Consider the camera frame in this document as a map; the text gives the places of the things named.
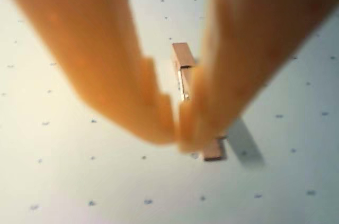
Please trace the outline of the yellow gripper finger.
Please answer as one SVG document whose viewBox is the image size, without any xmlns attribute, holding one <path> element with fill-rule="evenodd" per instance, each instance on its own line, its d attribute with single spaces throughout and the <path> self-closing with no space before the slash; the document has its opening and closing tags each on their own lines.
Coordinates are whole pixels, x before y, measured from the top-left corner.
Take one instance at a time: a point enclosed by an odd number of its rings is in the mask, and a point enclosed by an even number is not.
<svg viewBox="0 0 339 224">
<path fill-rule="evenodd" d="M 128 0 L 15 0 L 91 108 L 136 137 L 175 142 L 170 97 L 139 47 Z"/>
<path fill-rule="evenodd" d="M 209 0 L 202 56 L 180 105 L 180 150 L 199 151 L 227 129 L 337 4 Z"/>
</svg>

